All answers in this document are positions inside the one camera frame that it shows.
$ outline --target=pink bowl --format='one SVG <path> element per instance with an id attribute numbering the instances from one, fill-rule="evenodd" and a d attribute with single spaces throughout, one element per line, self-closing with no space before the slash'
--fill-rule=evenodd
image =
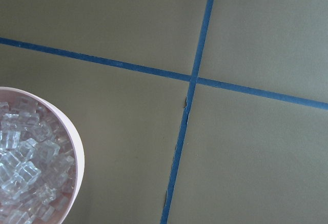
<path id="1" fill-rule="evenodd" d="M 51 217 L 51 219 L 48 222 L 43 222 L 43 221 L 35 221 L 33 224 L 41 224 L 41 223 L 47 223 L 47 224 L 58 224 L 62 223 L 66 216 L 68 215 L 68 212 L 72 208 L 72 205 L 76 199 L 76 196 L 78 194 L 78 191 L 80 189 L 81 183 L 82 183 L 82 178 L 83 178 L 83 173 L 84 173 L 84 150 L 83 150 L 83 145 L 81 142 L 81 138 L 74 127 L 73 123 L 68 119 L 67 116 L 64 115 L 62 111 L 60 111 L 57 107 L 52 105 L 51 103 L 45 101 L 44 99 L 35 96 L 29 92 L 16 89 L 16 88 L 10 88 L 10 87 L 0 87 L 0 102 L 8 102 L 9 104 L 12 104 L 15 101 L 15 98 L 17 96 L 25 95 L 28 97 L 31 97 L 44 106 L 46 106 L 49 111 L 51 111 L 58 119 L 59 121 L 63 124 L 65 127 L 70 139 L 71 143 L 73 145 L 74 149 L 74 155 L 75 155 L 75 160 L 76 160 L 76 178 L 75 178 L 75 187 L 74 187 L 74 192 L 72 194 L 67 194 L 66 196 L 69 199 L 69 202 L 67 205 L 61 210 L 61 211 L 56 211 L 54 215 Z"/>

